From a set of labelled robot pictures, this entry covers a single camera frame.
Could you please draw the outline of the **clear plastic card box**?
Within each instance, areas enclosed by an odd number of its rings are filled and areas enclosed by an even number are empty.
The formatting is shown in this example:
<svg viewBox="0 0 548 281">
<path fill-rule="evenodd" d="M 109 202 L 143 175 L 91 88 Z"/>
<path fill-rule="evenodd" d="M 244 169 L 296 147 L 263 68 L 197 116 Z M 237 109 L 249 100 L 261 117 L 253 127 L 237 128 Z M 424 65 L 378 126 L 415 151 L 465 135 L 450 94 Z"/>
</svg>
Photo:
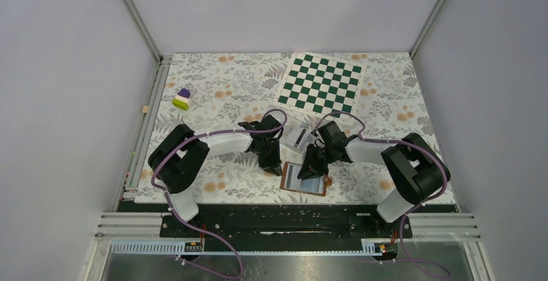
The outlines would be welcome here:
<svg viewBox="0 0 548 281">
<path fill-rule="evenodd" d="M 273 110 L 271 115 L 279 122 L 282 122 L 287 118 L 280 143 L 294 152 L 301 154 L 305 153 L 307 146 L 314 143 L 316 139 L 312 134 L 313 125 L 310 122 L 298 119 L 295 112 L 269 105 L 268 111 L 271 110 Z"/>
</svg>

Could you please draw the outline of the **green white checkerboard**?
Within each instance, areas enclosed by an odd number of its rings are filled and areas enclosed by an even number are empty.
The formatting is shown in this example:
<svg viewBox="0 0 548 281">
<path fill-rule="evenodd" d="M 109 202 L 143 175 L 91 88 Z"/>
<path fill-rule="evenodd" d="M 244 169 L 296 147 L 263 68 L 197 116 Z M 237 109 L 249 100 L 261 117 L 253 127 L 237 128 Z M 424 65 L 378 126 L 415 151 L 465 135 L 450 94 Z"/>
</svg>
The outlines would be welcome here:
<svg viewBox="0 0 548 281">
<path fill-rule="evenodd" d="M 316 118 L 327 116 L 351 125 L 364 81 L 365 67 L 353 61 L 311 52 L 296 52 L 280 79 L 273 104 Z"/>
</svg>

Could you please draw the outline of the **floral patterned table mat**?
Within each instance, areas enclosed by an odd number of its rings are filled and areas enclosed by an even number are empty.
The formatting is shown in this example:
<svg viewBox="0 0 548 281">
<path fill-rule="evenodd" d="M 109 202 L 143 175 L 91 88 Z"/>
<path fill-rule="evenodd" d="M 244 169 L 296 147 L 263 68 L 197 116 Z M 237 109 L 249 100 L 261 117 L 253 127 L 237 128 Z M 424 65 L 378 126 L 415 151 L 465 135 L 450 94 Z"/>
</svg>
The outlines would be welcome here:
<svg viewBox="0 0 548 281">
<path fill-rule="evenodd" d="M 434 151 L 436 135 L 406 52 L 339 53 L 338 58 L 365 67 L 358 108 L 347 134 L 366 124 L 367 138 L 400 139 L 420 134 Z M 173 58 L 159 104 L 149 151 L 175 126 L 185 123 L 197 133 L 230 129 L 259 120 L 273 105 L 291 56 L 282 53 L 178 54 Z M 190 91 L 189 109 L 172 104 L 182 89 Z M 326 196 L 280 189 L 281 179 L 261 170 L 252 153 L 209 158 L 193 184 L 198 203 L 377 204 L 394 189 L 388 171 L 370 163 L 334 163 Z"/>
</svg>

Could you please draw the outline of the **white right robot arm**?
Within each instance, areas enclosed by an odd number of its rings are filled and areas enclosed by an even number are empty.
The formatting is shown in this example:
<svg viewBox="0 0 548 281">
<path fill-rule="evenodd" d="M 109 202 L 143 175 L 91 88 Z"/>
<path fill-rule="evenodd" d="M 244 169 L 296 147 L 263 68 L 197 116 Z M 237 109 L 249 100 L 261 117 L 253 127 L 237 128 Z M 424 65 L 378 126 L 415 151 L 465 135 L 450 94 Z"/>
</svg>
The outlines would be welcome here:
<svg viewBox="0 0 548 281">
<path fill-rule="evenodd" d="M 319 127 L 322 145 L 307 146 L 304 163 L 297 175 L 308 180 L 328 175 L 335 162 L 374 163 L 384 165 L 395 185 L 377 205 L 370 220 L 374 234 L 386 237 L 396 229 L 396 220 L 413 207 L 425 203 L 436 191 L 443 192 L 450 172 L 430 145 L 418 134 L 410 133 L 401 140 L 376 140 L 355 134 L 347 136 L 334 121 Z"/>
</svg>

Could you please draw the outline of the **purple white green block stack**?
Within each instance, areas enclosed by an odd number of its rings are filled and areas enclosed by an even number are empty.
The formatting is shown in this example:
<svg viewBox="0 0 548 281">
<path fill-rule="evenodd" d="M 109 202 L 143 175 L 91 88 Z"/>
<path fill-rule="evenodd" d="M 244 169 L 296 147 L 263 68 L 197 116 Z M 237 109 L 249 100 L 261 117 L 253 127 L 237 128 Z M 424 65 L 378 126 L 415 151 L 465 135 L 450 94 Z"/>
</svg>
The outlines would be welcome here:
<svg viewBox="0 0 548 281">
<path fill-rule="evenodd" d="M 189 100 L 191 97 L 191 93 L 186 88 L 182 88 L 177 95 L 173 98 L 172 104 L 182 110 L 188 110 L 189 109 Z"/>
</svg>

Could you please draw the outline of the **brown leather card holder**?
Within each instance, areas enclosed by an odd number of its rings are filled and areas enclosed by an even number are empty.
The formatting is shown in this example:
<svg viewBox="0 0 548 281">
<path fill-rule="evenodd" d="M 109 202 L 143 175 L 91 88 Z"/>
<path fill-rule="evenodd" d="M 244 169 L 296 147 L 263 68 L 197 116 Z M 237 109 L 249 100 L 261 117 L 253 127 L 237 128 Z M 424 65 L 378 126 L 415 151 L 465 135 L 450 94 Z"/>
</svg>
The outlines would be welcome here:
<svg viewBox="0 0 548 281">
<path fill-rule="evenodd" d="M 322 177 L 316 177 L 316 178 L 310 178 L 307 180 L 301 181 L 301 190 L 299 191 L 292 191 L 292 190 L 286 190 L 282 186 L 284 183 L 284 175 L 286 171 L 286 164 L 289 162 L 286 162 L 284 164 L 283 170 L 282 170 L 282 179 L 280 183 L 280 189 L 284 191 L 291 191 L 295 193 L 303 193 L 303 194 L 310 194 L 315 196 L 326 196 L 327 188 L 332 184 L 332 179 L 328 176 L 322 176 Z"/>
</svg>

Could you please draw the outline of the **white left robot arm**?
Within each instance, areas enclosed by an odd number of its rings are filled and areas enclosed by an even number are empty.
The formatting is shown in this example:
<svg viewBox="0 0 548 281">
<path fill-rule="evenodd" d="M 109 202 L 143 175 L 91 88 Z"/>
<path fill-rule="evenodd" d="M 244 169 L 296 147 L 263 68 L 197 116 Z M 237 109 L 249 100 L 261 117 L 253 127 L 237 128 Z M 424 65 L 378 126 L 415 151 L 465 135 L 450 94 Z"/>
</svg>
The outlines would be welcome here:
<svg viewBox="0 0 548 281">
<path fill-rule="evenodd" d="M 177 125 L 148 158 L 151 183 L 166 195 L 176 228 L 184 236 L 200 230 L 198 205 L 191 189 L 207 158 L 252 152 L 265 172 L 282 174 L 279 139 L 286 120 L 268 112 L 261 120 L 240 122 L 234 129 L 197 134 L 186 124 Z"/>
</svg>

